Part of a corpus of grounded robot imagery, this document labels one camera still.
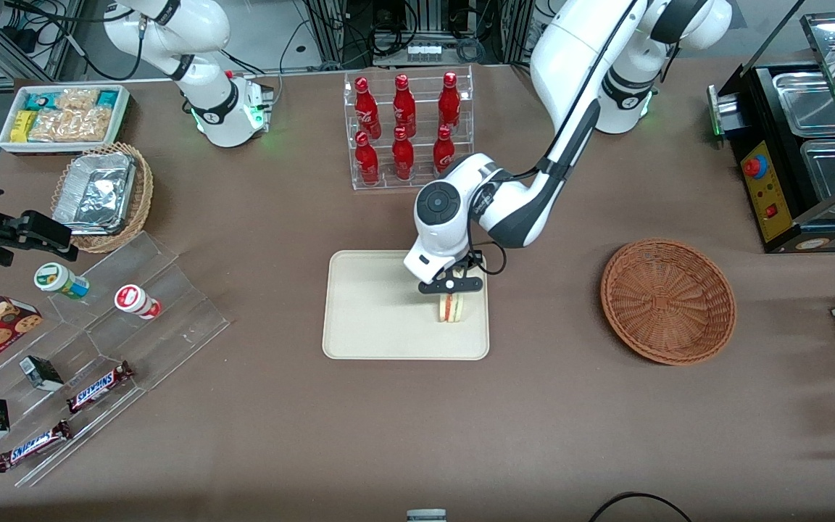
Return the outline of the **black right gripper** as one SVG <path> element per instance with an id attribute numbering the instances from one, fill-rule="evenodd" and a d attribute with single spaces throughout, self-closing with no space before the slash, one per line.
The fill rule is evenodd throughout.
<path id="1" fill-rule="evenodd" d="M 12 265 L 14 252 L 2 247 L 27 247 L 50 252 L 69 262 L 78 259 L 79 248 L 72 244 L 72 231 L 40 212 L 27 210 L 21 215 L 21 237 L 16 231 L 0 231 L 0 265 Z"/>

